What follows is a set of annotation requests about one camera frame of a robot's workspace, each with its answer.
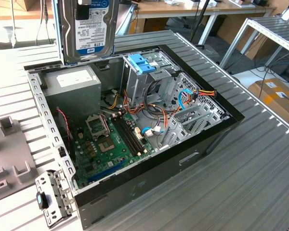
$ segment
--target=expansion slot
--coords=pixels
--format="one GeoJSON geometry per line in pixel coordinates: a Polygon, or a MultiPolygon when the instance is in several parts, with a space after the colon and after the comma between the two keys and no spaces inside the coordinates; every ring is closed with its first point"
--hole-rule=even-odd
{"type": "Polygon", "coordinates": [[[90,183],[92,181],[96,181],[96,180],[103,178],[107,175],[110,175],[111,173],[113,173],[113,172],[117,171],[119,168],[121,168],[124,163],[125,163],[125,160],[121,161],[119,164],[117,164],[117,165],[115,165],[109,169],[104,170],[103,172],[100,172],[99,174],[96,174],[93,177],[90,177],[88,179],[88,183],[90,183]]]}
{"type": "Polygon", "coordinates": [[[118,131],[133,156],[137,156],[144,152],[144,148],[138,142],[130,127],[122,117],[112,118],[112,123],[118,131]]]}

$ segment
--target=ram slot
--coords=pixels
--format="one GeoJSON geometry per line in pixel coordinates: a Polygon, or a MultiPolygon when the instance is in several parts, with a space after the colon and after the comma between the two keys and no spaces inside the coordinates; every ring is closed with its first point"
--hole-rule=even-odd
{"type": "Polygon", "coordinates": [[[126,122],[122,118],[116,118],[112,120],[116,130],[118,131],[120,137],[123,139],[127,147],[129,148],[133,156],[137,156],[138,153],[143,153],[144,149],[141,144],[134,137],[130,128],[126,125],[126,122]]]}

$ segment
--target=blue pcie slot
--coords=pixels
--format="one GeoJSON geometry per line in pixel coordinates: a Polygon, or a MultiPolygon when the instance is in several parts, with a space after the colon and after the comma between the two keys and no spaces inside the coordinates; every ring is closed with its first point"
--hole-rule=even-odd
{"type": "Polygon", "coordinates": [[[103,178],[104,176],[110,175],[111,173],[113,173],[114,171],[117,171],[119,168],[121,168],[121,166],[125,163],[126,160],[121,161],[119,164],[104,170],[103,172],[100,172],[99,174],[90,177],[87,181],[88,183],[92,182],[92,181],[97,181],[100,178],[103,178]]]}

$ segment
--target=ribbed metal surface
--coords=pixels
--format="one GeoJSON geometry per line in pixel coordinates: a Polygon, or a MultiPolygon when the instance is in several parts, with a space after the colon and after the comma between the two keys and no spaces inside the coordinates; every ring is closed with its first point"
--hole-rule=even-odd
{"type": "Polygon", "coordinates": [[[265,27],[279,36],[284,41],[289,42],[289,23],[282,20],[280,17],[259,17],[252,18],[252,20],[259,24],[259,26],[265,27]]]}
{"type": "MultiPolygon", "coordinates": [[[[105,218],[93,230],[286,230],[288,127],[179,35],[161,31],[116,39],[120,51],[154,44],[169,45],[246,118],[212,154],[105,218]]],[[[21,121],[40,173],[57,164],[21,69],[55,59],[50,46],[0,51],[0,116],[12,114],[21,121]]],[[[0,201],[0,230],[47,230],[35,193],[32,186],[0,201]]],[[[80,221],[71,218],[55,230],[81,230],[80,221]]]]}

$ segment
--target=metal shelf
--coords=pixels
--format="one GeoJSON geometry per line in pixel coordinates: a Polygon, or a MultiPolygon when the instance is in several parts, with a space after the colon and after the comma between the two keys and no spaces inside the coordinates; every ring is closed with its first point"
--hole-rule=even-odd
{"type": "MultiPolygon", "coordinates": [[[[231,46],[229,47],[227,53],[225,54],[223,60],[220,63],[220,67],[224,68],[227,64],[230,56],[232,55],[233,51],[235,50],[238,42],[244,35],[245,31],[247,30],[248,26],[255,29],[254,33],[249,38],[248,42],[242,49],[241,53],[245,53],[248,48],[250,47],[251,43],[256,38],[257,34],[263,34],[269,39],[273,40],[281,47],[284,47],[289,51],[289,23],[285,22],[278,16],[274,17],[258,17],[258,18],[247,18],[242,25],[241,29],[239,30],[238,34],[236,35],[235,39],[233,40],[231,46]]],[[[267,62],[267,65],[275,58],[281,48],[278,48],[277,51],[272,55],[270,60],[267,62]]]]}

